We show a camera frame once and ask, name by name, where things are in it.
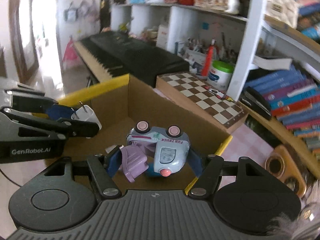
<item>toy car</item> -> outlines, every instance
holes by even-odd
[[[168,129],[150,127],[145,121],[137,123],[121,147],[122,169],[130,182],[148,169],[147,156],[154,158],[154,172],[167,177],[181,170],[186,162],[190,141],[178,126]]]

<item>orange speaker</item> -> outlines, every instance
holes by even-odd
[[[266,161],[266,170],[302,198],[309,184],[310,173],[296,151],[289,145],[279,145]]]

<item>black cable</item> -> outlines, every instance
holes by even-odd
[[[18,187],[22,187],[21,185],[19,185],[18,183],[14,182],[12,179],[10,179],[7,175],[4,174],[4,172],[0,169],[0,173],[8,180],[10,181],[12,184],[18,186]]]

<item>pink wheel hub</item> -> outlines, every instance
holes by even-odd
[[[138,128],[140,131],[145,131],[145,130],[148,129],[148,123],[145,122],[145,121],[138,122],[137,128]]]
[[[164,176],[164,177],[168,177],[168,176],[171,174],[171,171],[168,170],[168,169],[162,169],[162,170],[160,171],[160,174],[161,174],[162,176]]]
[[[177,126],[170,126],[168,132],[172,136],[177,136],[180,133],[180,129]]]

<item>shelf post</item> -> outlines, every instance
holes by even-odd
[[[248,21],[238,61],[227,91],[227,95],[233,98],[233,100],[238,101],[249,71],[252,68],[252,61],[258,47],[266,6],[267,0],[250,1]]]

